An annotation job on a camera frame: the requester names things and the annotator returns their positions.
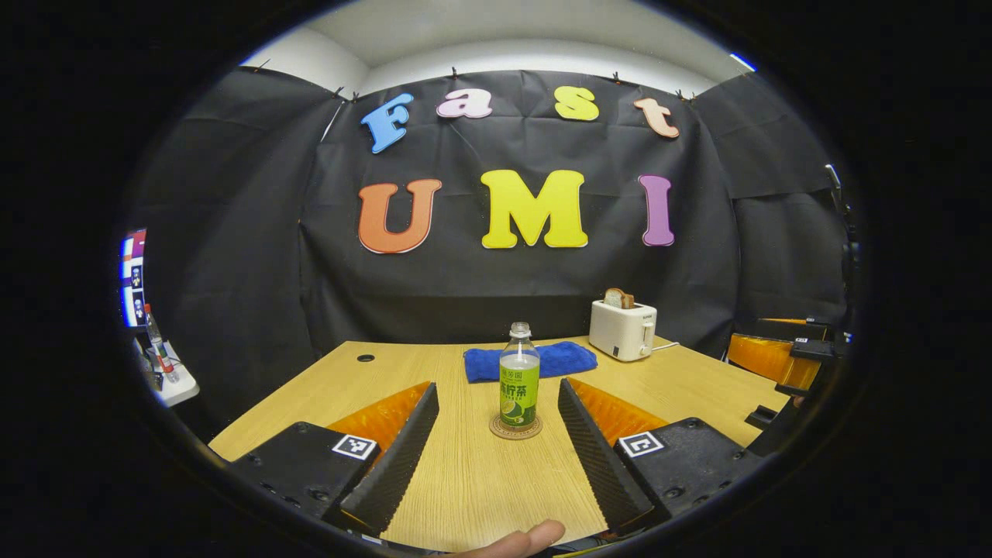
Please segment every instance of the blue towel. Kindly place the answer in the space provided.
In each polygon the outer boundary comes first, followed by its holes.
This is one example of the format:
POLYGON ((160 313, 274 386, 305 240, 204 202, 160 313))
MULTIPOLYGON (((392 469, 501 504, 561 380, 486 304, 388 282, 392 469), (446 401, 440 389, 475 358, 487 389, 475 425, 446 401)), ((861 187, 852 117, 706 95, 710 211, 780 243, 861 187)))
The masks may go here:
MULTIPOLYGON (((500 349, 469 349, 465 352, 465 375, 468 383, 499 380, 500 349)), ((541 357, 541 377, 550 378, 596 367, 596 355, 583 346, 569 341, 538 347, 541 357)))

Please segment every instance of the bottle cap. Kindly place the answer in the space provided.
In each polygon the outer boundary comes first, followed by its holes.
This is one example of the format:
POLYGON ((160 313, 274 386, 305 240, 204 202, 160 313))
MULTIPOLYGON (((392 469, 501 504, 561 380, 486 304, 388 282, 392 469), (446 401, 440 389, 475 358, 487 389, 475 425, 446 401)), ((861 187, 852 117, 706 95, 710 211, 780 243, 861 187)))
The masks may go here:
POLYGON ((516 339, 528 338, 531 336, 531 326, 527 322, 514 322, 510 326, 510 337, 516 339))

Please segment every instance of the wooden table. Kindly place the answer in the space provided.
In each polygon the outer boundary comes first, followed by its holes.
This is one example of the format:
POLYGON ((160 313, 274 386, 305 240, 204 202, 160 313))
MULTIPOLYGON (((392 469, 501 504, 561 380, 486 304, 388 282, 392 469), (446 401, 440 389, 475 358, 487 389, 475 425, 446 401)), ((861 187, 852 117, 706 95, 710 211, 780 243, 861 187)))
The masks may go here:
MULTIPOLYGON (((658 417, 695 416, 742 446, 760 431, 744 422, 757 405, 780 409, 788 397, 771 380, 681 346, 620 362, 593 348, 599 366, 574 374, 658 417)), ((656 338, 655 347, 668 341, 656 338)), ((546 518, 565 525, 561 541, 606 529, 602 513, 558 415, 561 377, 540 380, 535 438, 508 441, 489 431, 499 382, 469 384, 462 354, 504 344, 394 345, 347 342, 276 390, 210 443, 233 461, 297 421, 327 425, 379 399, 431 380, 440 412, 410 486, 381 537, 421 548, 460 551, 488 544, 546 518), (361 354, 373 354, 359 362, 361 354)))

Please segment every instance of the human finger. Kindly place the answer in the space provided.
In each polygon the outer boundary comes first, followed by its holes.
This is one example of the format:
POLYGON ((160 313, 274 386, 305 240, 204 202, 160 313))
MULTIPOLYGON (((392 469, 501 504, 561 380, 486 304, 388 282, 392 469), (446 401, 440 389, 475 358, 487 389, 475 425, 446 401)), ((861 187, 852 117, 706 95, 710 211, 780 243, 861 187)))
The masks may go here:
POLYGON ((564 536, 564 525, 554 519, 545 519, 527 531, 527 536, 531 538, 531 546, 525 556, 534 556, 564 536))
POLYGON ((530 535, 514 531, 488 546, 449 554, 449 556, 451 558, 525 558, 531 555, 530 547, 530 535))

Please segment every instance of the foam letter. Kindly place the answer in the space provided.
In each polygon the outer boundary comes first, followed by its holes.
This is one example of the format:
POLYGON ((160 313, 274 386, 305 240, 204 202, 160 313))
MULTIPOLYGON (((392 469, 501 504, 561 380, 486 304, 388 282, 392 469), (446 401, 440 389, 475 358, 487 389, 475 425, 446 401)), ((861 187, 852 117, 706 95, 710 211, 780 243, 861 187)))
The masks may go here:
POLYGON ((407 191, 414 195, 410 226, 396 233, 386 229, 386 211, 389 210, 389 198, 398 190, 395 184, 373 184, 358 192, 362 199, 358 240, 377 254, 409 252, 420 246, 431 232, 434 192, 440 190, 440 181, 416 180, 407 184, 407 191))
POLYGON ((643 175, 637 181, 644 187, 648 197, 648 230, 642 239, 648 246, 671 246, 676 236, 669 229, 669 188, 668 179, 655 175, 643 175))
POLYGON ((667 138, 679 136, 679 129, 675 126, 670 126, 668 121, 665 120, 666 116, 672 116, 672 112, 663 106, 659 106, 657 100, 651 98, 636 100, 634 101, 634 106, 644 111, 644 115, 648 118, 648 125, 651 126, 652 130, 658 132, 659 135, 667 138))
POLYGON ((595 120, 599 116, 599 107, 592 102, 595 95, 585 87, 563 85, 555 89, 555 110, 561 118, 569 120, 595 120))
POLYGON ((533 246, 550 217, 551 230, 545 234, 545 244, 552 248, 579 248, 589 243, 582 232, 578 210, 578 188, 585 178, 576 171, 554 171, 535 199, 515 171, 489 171, 482 175, 482 184, 489 187, 489 233, 482 237, 487 248, 512 248, 517 235, 510 232, 510 216, 533 246))
POLYGON ((375 140, 375 144, 372 145, 372 153, 379 153, 407 134, 406 128, 397 128, 393 123, 403 124, 410 119, 410 112, 407 111, 407 107, 402 105, 412 100, 414 100, 413 95, 401 93, 362 118, 362 124, 368 125, 369 131, 372 132, 372 139, 375 140), (396 106, 396 110, 390 112, 394 106, 396 106))
POLYGON ((444 96, 447 100, 437 106, 437 116, 444 118, 482 118, 489 116, 493 109, 489 107, 492 94, 485 89, 459 89, 444 96))

